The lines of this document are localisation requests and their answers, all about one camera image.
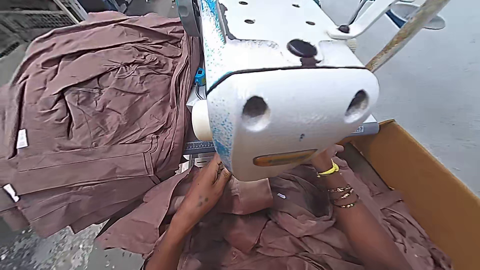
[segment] fabric pile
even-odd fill
[[[413,269],[452,269],[450,259],[410,216],[401,195],[354,147],[346,148],[344,160],[334,157],[340,172]],[[193,167],[152,188],[142,205],[97,238],[99,244],[148,258],[197,172]],[[306,165],[258,181],[232,178],[217,206],[188,237],[178,269],[363,270],[336,228],[328,192],[314,183],[316,172]]]
[[[138,206],[175,174],[199,39],[180,20],[90,13],[37,38],[0,90],[0,215],[43,237]]]

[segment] bracelet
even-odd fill
[[[350,207],[354,207],[358,203],[359,199],[360,199],[360,197],[357,195],[357,199],[352,203],[345,204],[345,205],[336,205],[336,204],[333,204],[333,205],[335,205],[336,207],[340,207],[340,208],[350,208]]]
[[[333,162],[332,160],[332,168],[329,169],[328,171],[325,171],[325,172],[317,172],[317,177],[321,177],[321,176],[327,176],[329,174],[333,174],[334,172],[337,172],[340,168],[338,167],[338,165]]]
[[[348,191],[350,189],[352,189],[352,187],[350,186],[350,184],[348,184],[345,187],[336,187],[336,188],[327,189],[327,190],[328,190],[328,192],[345,192],[345,191]]]
[[[346,199],[348,198],[350,195],[352,195],[353,193],[353,188],[351,188],[347,193],[345,193],[344,195],[340,196],[338,199],[335,199],[333,200],[333,202],[338,202],[339,200],[343,200],[343,199]]]

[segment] ruler scale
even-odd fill
[[[215,147],[213,146],[213,142],[203,142],[203,141],[193,141],[188,142],[185,144],[185,150],[183,151],[184,155],[193,155],[193,154],[201,154],[201,153],[211,153],[215,152]]]

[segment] white label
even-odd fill
[[[27,141],[27,130],[26,129],[21,129],[18,131],[18,137],[17,137],[17,149],[19,148],[24,148],[28,146],[28,141]]]
[[[4,185],[3,189],[10,195],[10,197],[12,197],[14,202],[18,202],[18,200],[20,200],[20,198],[17,196],[17,193],[15,192],[11,184]]]

